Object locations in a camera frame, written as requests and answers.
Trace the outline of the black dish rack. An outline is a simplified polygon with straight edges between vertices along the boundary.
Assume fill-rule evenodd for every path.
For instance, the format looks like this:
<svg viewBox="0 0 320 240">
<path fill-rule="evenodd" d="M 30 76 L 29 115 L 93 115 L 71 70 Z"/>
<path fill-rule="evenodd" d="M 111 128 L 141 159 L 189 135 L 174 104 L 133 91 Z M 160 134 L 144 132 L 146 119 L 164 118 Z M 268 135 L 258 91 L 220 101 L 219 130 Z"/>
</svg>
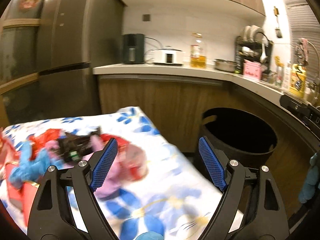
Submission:
<svg viewBox="0 0 320 240">
<path fill-rule="evenodd" d="M 260 57 L 263 53 L 263 44 L 265 48 L 266 60 L 264 63 L 260 62 Z M 241 36 L 235 39 L 235 56 L 234 61 L 236 62 L 235 74 L 244 73 L 244 62 L 245 60 L 258 62 L 263 70 L 263 74 L 270 74 L 271 69 L 271 57 L 274 48 L 274 42 L 269 40 L 262 32 L 257 32 L 254 35 L 252 41 L 244 41 Z"/>
</svg>

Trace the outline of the black round trash bin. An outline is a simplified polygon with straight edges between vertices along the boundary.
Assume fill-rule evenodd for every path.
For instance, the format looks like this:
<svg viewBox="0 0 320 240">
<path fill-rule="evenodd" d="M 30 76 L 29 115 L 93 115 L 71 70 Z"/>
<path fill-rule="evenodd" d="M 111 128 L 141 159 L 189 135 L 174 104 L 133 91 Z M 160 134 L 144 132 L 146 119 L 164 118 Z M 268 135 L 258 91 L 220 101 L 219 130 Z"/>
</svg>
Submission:
<svg viewBox="0 0 320 240">
<path fill-rule="evenodd" d="M 202 114 L 200 136 L 243 166 L 259 168 L 278 144 L 274 129 L 260 117 L 235 108 L 215 107 Z"/>
</svg>

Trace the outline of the yellow detergent bottle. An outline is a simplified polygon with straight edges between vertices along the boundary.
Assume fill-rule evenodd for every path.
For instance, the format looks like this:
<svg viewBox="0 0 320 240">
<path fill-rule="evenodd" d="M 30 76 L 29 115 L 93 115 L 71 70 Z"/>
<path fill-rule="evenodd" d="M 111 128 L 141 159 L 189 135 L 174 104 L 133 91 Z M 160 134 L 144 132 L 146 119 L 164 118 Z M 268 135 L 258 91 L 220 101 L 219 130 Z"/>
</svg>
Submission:
<svg viewBox="0 0 320 240">
<path fill-rule="evenodd" d="M 303 98 L 305 92 L 305 82 L 306 68 L 296 63 L 293 64 L 291 67 L 289 92 L 300 98 Z"/>
</svg>

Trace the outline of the black plastic bag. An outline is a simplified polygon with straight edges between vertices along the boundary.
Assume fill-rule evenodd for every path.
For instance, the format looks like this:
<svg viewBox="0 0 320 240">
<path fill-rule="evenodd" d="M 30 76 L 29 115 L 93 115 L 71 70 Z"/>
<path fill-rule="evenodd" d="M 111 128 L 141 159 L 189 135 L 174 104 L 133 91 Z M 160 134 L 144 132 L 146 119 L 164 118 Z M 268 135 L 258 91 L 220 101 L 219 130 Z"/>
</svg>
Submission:
<svg viewBox="0 0 320 240">
<path fill-rule="evenodd" d="M 101 128 L 98 127 L 88 135 L 76 135 L 66 132 L 57 139 L 59 157 L 66 163 L 75 162 L 96 151 L 100 145 Z"/>
</svg>

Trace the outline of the pink cloth on faucet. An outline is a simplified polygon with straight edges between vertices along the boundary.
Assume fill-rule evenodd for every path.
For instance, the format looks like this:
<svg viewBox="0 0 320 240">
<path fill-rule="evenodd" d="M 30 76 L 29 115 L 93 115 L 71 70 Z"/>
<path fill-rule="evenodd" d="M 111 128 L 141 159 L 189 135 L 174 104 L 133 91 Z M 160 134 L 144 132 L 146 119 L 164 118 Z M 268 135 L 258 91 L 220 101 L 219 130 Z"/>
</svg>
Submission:
<svg viewBox="0 0 320 240">
<path fill-rule="evenodd" d="M 295 45 L 295 56 L 297 62 L 301 66 L 308 65 L 309 52 L 308 52 L 308 40 L 306 38 L 299 38 Z"/>
</svg>

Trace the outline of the wooden glass door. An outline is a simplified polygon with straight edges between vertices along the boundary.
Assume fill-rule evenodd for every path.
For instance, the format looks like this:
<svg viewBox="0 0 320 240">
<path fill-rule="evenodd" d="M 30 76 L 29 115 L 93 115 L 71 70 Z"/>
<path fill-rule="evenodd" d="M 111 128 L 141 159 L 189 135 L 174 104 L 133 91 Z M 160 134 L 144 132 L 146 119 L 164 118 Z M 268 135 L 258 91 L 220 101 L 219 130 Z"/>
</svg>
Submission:
<svg viewBox="0 0 320 240">
<path fill-rule="evenodd" d="M 1 85 L 37 73 L 36 52 L 44 0 L 11 0 L 2 19 Z M 11 124 L 41 118 L 39 82 L 15 85 L 1 94 Z"/>
</svg>

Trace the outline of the steel sink faucet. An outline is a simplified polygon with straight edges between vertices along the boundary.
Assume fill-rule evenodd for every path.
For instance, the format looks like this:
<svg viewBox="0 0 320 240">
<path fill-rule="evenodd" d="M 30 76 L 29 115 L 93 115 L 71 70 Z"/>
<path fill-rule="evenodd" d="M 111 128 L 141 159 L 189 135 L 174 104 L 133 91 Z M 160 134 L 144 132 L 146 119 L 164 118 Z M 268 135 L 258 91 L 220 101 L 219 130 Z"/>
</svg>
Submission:
<svg viewBox="0 0 320 240">
<path fill-rule="evenodd" d="M 308 65 L 304 66 L 307 73 L 309 88 L 314 92 L 319 92 L 319 52 L 316 46 L 308 40 L 309 59 Z"/>
</svg>

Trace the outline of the red paper cup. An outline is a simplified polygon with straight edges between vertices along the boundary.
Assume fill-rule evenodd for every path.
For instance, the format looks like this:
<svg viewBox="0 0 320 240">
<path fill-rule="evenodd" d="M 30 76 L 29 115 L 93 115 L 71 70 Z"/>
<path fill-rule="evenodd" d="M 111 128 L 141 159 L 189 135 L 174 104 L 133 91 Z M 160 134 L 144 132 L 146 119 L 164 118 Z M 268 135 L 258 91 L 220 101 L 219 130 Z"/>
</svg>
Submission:
<svg viewBox="0 0 320 240">
<path fill-rule="evenodd" d="M 16 189 L 9 181 L 9 176 L 18 162 L 10 162 L 5 165 L 5 178 L 7 180 L 7 193 L 11 204 L 17 207 L 23 214 L 23 222 L 28 226 L 31 207 L 39 188 L 39 184 L 33 181 L 26 181 L 20 189 Z"/>
</svg>

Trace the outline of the black air fryer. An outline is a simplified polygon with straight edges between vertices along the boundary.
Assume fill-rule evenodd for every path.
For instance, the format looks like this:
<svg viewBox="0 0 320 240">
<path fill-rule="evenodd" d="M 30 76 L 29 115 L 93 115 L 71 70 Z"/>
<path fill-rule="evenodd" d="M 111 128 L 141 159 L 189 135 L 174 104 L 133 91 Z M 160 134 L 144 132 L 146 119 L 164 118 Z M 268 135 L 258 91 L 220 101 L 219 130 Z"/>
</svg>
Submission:
<svg viewBox="0 0 320 240">
<path fill-rule="evenodd" d="M 143 64 L 145 53 L 144 34 L 123 35 L 122 60 L 124 64 Z"/>
</svg>

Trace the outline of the wall power outlet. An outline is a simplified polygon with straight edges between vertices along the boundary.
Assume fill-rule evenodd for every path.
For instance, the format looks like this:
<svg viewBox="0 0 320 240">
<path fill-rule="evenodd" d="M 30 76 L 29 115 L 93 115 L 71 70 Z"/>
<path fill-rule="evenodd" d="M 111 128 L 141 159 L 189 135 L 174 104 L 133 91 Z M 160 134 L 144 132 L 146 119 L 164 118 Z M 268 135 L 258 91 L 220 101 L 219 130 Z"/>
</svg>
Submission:
<svg viewBox="0 0 320 240">
<path fill-rule="evenodd" d="M 142 21 L 143 22 L 150 22 L 151 21 L 151 15 L 150 14 L 144 14 L 142 16 Z"/>
</svg>

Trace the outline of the pink utensil basket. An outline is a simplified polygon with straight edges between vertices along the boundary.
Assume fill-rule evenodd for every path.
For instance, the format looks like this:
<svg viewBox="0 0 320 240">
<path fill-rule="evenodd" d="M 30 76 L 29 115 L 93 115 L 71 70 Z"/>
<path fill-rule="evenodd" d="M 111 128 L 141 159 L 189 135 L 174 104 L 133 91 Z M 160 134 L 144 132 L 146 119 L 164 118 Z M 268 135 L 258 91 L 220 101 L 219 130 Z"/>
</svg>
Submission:
<svg viewBox="0 0 320 240">
<path fill-rule="evenodd" d="M 262 77 L 261 64 L 258 62 L 244 60 L 243 75 L 252 79 L 261 80 L 261 77 Z"/>
</svg>

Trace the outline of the translucent red plastic bag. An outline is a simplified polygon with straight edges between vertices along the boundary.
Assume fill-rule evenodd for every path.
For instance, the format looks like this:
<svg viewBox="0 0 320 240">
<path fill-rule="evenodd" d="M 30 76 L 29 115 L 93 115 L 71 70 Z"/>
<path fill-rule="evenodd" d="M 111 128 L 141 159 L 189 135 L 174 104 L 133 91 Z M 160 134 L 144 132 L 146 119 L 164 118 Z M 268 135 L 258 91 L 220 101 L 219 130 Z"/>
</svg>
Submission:
<svg viewBox="0 0 320 240">
<path fill-rule="evenodd" d="M 117 175 L 120 180 L 138 181 L 148 174 L 146 153 L 137 145 L 111 134 L 100 135 L 104 144 L 111 138 L 118 143 L 118 153 L 115 159 Z"/>
</svg>

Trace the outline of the hanging black spatula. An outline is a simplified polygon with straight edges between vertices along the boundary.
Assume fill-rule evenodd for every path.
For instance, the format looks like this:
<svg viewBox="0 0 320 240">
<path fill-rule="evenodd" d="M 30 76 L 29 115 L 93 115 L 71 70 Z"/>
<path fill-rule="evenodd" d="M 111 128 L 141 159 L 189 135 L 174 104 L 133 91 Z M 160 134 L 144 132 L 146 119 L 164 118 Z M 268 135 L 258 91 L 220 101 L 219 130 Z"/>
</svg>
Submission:
<svg viewBox="0 0 320 240">
<path fill-rule="evenodd" d="M 274 15 L 275 15 L 275 17 L 276 17 L 276 28 L 275 28 L 275 31 L 276 31 L 276 37 L 277 38 L 283 38 L 283 36 L 282 36 L 282 33 L 281 33 L 281 29 L 280 29 L 280 25 L 279 25 L 279 18 L 278 18 L 278 16 L 279 16 L 279 10 L 278 10 L 278 8 L 277 7 L 274 7 L 273 8 L 273 12 L 274 12 Z"/>
</svg>

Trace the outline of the cooking oil bottle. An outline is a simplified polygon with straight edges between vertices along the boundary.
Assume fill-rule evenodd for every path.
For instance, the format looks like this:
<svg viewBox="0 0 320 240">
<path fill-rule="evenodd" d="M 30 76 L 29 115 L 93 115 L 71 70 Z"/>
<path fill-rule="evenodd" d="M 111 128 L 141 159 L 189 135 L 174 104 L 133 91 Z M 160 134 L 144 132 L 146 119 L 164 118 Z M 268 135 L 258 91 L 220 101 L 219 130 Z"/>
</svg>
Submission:
<svg viewBox="0 0 320 240">
<path fill-rule="evenodd" d="M 206 68 L 206 44 L 201 33 L 192 33 L 190 46 L 190 66 L 194 68 Z"/>
</svg>

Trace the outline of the white rice cooker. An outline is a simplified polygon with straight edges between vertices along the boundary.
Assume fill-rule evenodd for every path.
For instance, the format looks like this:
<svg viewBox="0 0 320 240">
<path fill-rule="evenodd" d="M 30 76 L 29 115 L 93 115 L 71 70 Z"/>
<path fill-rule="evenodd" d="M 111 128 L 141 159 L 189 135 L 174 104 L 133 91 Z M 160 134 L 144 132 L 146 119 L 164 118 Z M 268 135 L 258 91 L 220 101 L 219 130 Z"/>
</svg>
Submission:
<svg viewBox="0 0 320 240">
<path fill-rule="evenodd" d="M 163 66 L 182 66 L 183 51 L 171 47 L 157 49 L 153 53 L 153 64 Z"/>
</svg>

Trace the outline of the pink plastic bag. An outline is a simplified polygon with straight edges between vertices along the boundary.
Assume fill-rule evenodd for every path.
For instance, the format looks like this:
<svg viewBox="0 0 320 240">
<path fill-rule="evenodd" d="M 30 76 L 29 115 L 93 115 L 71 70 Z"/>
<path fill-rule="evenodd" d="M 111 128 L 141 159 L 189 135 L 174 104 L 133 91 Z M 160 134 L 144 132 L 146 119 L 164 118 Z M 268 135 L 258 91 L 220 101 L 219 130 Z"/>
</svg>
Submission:
<svg viewBox="0 0 320 240">
<path fill-rule="evenodd" d="M 95 152 L 102 150 L 106 145 L 104 144 L 102 139 L 100 139 L 100 141 L 101 143 L 99 146 L 97 146 Z M 62 162 L 62 168 L 71 168 L 75 166 L 75 164 L 78 162 L 78 161 L 75 161 L 75 162 L 66 163 L 62 158 L 59 157 L 59 153 L 58 153 L 59 145 L 58 145 L 57 139 L 47 142 L 45 145 L 45 149 L 48 151 L 51 157 Z M 82 157 L 82 159 L 80 160 L 88 160 L 93 153 Z M 97 198 L 107 198 L 108 196 L 118 191 L 118 189 L 121 186 L 121 180 L 119 179 L 117 172 L 118 172 L 118 168 L 116 168 L 116 162 L 114 160 L 103 185 L 95 191 L 95 196 Z"/>
</svg>

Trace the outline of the red white snack wrapper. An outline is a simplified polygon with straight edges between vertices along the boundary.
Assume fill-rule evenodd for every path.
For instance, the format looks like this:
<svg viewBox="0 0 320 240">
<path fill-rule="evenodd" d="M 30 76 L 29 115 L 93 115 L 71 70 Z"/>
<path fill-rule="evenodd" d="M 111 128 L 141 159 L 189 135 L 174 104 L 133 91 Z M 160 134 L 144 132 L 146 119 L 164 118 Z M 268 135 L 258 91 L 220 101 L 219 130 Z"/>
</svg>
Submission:
<svg viewBox="0 0 320 240">
<path fill-rule="evenodd" d="M 3 128 L 1 127 L 1 152 L 0 152 L 0 169 L 1 180 L 5 178 L 5 165 L 7 163 L 17 163 L 19 160 L 11 140 L 4 136 Z"/>
</svg>

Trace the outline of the white ladle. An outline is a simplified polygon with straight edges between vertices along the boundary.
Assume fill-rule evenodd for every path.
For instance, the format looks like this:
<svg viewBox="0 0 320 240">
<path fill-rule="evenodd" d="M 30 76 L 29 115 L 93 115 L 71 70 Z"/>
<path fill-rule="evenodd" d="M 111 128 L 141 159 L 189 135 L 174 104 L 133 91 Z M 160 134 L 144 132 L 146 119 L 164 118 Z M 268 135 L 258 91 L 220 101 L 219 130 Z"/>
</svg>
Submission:
<svg viewBox="0 0 320 240">
<path fill-rule="evenodd" d="M 265 51 L 265 43 L 262 40 L 261 41 L 261 55 L 260 55 L 260 63 L 264 64 L 267 60 L 267 55 L 266 55 L 266 51 Z"/>
</svg>

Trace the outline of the stainless steel bowl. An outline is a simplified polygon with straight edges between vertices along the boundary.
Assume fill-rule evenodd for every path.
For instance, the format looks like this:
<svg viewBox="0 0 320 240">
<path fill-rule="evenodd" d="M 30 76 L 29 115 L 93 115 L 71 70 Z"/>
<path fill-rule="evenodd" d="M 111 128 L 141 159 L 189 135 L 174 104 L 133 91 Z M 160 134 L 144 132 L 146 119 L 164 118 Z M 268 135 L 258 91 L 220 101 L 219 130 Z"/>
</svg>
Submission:
<svg viewBox="0 0 320 240">
<path fill-rule="evenodd" d="M 214 59 L 214 68 L 219 71 L 234 73 L 237 63 L 229 60 Z"/>
</svg>

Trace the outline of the dark grey refrigerator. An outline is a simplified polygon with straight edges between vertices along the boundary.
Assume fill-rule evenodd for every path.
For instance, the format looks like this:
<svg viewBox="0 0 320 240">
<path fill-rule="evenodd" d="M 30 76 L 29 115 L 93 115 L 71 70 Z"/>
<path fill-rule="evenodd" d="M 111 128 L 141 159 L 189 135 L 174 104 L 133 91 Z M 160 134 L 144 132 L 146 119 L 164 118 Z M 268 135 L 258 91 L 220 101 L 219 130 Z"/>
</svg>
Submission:
<svg viewBox="0 0 320 240">
<path fill-rule="evenodd" d="M 44 118 L 101 114 L 96 67 L 121 61 L 120 0 L 45 0 L 37 36 Z"/>
</svg>

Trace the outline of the wooden lower cabinets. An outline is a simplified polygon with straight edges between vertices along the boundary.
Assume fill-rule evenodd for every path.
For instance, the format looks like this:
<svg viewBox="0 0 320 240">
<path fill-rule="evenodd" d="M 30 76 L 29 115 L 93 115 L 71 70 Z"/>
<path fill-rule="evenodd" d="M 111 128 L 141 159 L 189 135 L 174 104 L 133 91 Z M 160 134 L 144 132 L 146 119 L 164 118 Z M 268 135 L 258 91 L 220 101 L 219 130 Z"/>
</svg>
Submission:
<svg viewBox="0 0 320 240">
<path fill-rule="evenodd" d="M 103 113 L 140 107 L 168 142 L 192 155 L 201 172 L 206 169 L 197 147 L 205 111 L 228 107 L 260 117 L 278 137 L 265 165 L 276 181 L 289 223 L 319 207 L 319 191 L 305 204 L 298 200 L 319 143 L 296 118 L 261 96 L 228 81 L 147 75 L 103 75 L 98 77 L 98 88 Z"/>
</svg>

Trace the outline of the floral blue white tablecloth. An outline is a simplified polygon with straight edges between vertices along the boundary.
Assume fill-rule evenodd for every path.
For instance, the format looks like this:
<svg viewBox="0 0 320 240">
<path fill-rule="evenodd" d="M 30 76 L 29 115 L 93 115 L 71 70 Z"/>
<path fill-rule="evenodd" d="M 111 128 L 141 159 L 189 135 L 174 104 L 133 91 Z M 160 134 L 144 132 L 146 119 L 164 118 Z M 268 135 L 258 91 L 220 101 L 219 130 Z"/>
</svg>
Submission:
<svg viewBox="0 0 320 240">
<path fill-rule="evenodd" d="M 168 143 L 138 107 L 112 114 L 58 118 L 8 126 L 4 135 L 20 149 L 31 135 L 60 128 L 87 135 L 96 128 L 118 135 L 146 153 L 147 175 L 122 182 L 119 193 L 98 200 L 116 235 L 135 239 L 155 231 L 165 239 L 197 239 L 215 212 L 222 194 L 177 149 Z"/>
</svg>

